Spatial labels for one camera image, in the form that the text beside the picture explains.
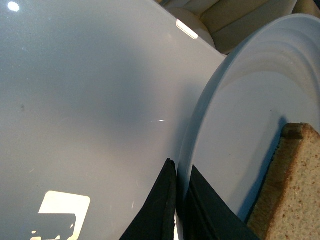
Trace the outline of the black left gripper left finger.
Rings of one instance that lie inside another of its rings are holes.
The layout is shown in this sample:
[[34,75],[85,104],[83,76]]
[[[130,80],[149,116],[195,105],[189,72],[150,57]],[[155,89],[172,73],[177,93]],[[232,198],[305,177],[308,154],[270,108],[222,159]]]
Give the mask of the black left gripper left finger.
[[168,158],[144,205],[121,236],[122,240],[173,240],[177,195],[174,161]]

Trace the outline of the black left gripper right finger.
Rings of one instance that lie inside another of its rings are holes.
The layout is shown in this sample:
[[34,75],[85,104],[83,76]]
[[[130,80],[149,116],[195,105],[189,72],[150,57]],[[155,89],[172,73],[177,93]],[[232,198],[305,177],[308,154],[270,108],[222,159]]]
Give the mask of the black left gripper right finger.
[[184,204],[185,240],[258,240],[193,166]]

